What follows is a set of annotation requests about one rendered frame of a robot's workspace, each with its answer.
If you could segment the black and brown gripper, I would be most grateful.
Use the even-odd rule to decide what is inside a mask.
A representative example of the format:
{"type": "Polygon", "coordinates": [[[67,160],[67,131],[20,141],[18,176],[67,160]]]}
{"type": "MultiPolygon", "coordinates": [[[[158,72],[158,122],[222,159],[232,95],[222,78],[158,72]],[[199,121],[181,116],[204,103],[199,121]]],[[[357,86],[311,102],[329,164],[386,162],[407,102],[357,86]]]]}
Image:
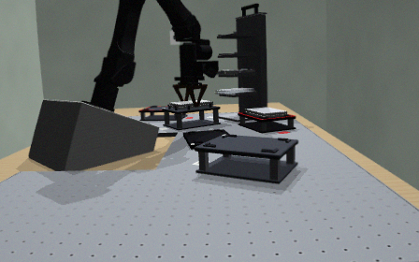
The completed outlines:
{"type": "Polygon", "coordinates": [[[177,93],[178,97],[180,98],[181,102],[188,101],[188,98],[189,98],[189,95],[190,95],[194,106],[198,107],[199,104],[200,104],[201,98],[202,98],[203,94],[205,93],[208,85],[207,84],[202,84],[202,82],[193,83],[193,82],[198,82],[199,80],[205,80],[205,76],[194,77],[193,61],[197,61],[197,60],[180,61],[181,76],[180,77],[175,77],[175,80],[179,80],[181,82],[181,84],[178,82],[178,84],[173,85],[173,88],[176,91],[176,93],[177,93]],[[184,100],[181,96],[181,92],[179,90],[180,88],[186,88],[186,95],[185,95],[184,100]],[[197,99],[197,102],[195,101],[194,89],[201,89],[199,97],[197,99]]]}

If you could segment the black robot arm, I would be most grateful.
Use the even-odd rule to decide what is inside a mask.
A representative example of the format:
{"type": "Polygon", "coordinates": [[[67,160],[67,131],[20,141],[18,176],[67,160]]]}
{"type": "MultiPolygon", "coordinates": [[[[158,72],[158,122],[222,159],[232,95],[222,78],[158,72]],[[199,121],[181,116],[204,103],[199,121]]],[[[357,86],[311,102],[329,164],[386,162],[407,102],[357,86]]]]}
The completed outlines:
{"type": "MultiPolygon", "coordinates": [[[[176,41],[200,40],[195,43],[183,42],[180,45],[180,61],[209,60],[212,56],[210,41],[200,39],[201,26],[195,15],[192,15],[181,0],[156,1],[168,16],[176,41]]],[[[103,59],[101,72],[94,78],[91,102],[81,102],[101,109],[115,110],[119,91],[117,87],[123,87],[134,77],[135,41],[144,3],[145,0],[120,0],[108,55],[103,59]]],[[[193,70],[194,77],[205,74],[209,78],[215,78],[219,71],[218,61],[193,61],[193,70]]]]}

